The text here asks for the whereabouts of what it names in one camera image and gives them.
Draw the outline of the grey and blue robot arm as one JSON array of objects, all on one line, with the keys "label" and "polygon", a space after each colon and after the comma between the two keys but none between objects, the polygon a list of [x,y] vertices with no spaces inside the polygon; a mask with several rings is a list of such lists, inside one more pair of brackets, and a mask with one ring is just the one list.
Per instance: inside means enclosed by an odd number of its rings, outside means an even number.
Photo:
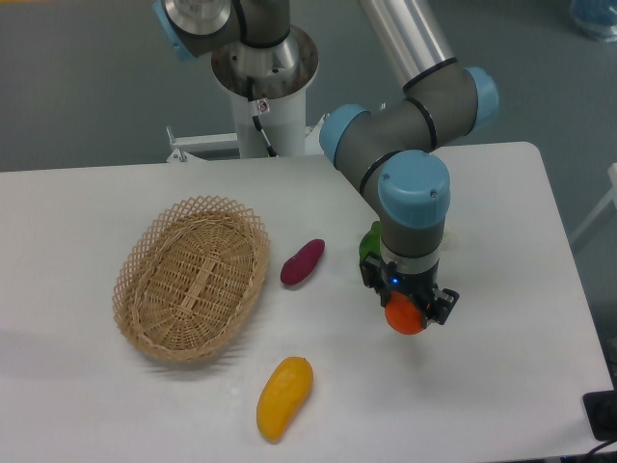
[{"label": "grey and blue robot arm", "polygon": [[[305,153],[306,91],[318,69],[312,38],[285,1],[157,1],[181,59],[206,55],[227,91],[244,158]],[[437,283],[450,176],[435,150],[489,122],[499,106],[482,68],[463,68],[424,1],[364,1],[403,99],[376,112],[347,104],[316,128],[320,148],[377,213],[379,246],[363,283],[390,308],[406,300],[422,326],[444,324],[457,292]]]}]

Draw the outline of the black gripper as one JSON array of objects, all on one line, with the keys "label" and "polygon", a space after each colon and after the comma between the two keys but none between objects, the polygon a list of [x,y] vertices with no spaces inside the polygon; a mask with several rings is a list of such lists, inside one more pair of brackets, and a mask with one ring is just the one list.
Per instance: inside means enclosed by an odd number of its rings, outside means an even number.
[{"label": "black gripper", "polygon": [[437,287],[439,264],[420,273],[404,273],[393,262],[381,263],[376,254],[367,254],[361,260],[362,282],[374,289],[386,304],[387,295],[398,292],[421,305],[424,326],[444,325],[459,300],[459,293]]}]

